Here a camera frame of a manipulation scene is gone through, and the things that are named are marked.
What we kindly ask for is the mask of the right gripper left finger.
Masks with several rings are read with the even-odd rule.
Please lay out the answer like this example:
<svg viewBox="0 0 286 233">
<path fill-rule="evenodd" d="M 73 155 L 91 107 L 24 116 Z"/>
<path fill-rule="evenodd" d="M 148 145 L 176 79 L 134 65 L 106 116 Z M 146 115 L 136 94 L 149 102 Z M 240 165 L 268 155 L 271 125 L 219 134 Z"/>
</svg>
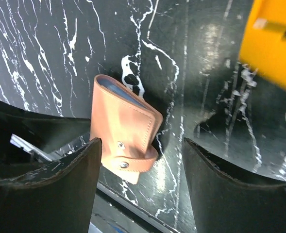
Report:
<svg viewBox="0 0 286 233">
<path fill-rule="evenodd" d="M 0 233 L 88 232 L 101 146 L 95 138 L 42 166 L 0 166 Z"/>
</svg>

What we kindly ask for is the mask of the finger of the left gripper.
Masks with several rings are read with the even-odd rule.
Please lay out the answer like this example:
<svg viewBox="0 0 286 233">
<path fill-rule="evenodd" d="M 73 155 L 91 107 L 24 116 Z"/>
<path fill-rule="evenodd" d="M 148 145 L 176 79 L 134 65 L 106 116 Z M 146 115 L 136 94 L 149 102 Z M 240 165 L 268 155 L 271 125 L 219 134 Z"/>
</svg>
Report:
<svg viewBox="0 0 286 233">
<path fill-rule="evenodd" d="M 90 131 L 90 119 L 50 116 L 11 106 L 0 101 L 0 166 L 31 161 L 27 145 L 50 154 Z M 16 146 L 12 136 L 26 142 Z"/>
</svg>

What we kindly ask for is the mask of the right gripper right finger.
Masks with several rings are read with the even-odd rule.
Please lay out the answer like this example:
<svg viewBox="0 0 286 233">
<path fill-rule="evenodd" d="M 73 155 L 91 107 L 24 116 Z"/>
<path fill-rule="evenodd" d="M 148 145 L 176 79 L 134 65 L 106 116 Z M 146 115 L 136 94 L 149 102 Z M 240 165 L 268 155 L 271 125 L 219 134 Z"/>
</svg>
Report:
<svg viewBox="0 0 286 233">
<path fill-rule="evenodd" d="M 183 140 L 197 231 L 286 233 L 286 182 L 252 173 Z"/>
</svg>

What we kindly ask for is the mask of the orange card box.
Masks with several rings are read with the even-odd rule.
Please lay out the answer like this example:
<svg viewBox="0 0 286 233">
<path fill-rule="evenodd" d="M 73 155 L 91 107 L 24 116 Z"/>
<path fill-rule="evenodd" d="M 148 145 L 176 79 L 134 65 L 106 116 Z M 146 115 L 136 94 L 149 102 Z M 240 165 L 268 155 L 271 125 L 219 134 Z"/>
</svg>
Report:
<svg viewBox="0 0 286 233">
<path fill-rule="evenodd" d="M 286 0 L 255 0 L 239 61 L 286 91 Z"/>
</svg>

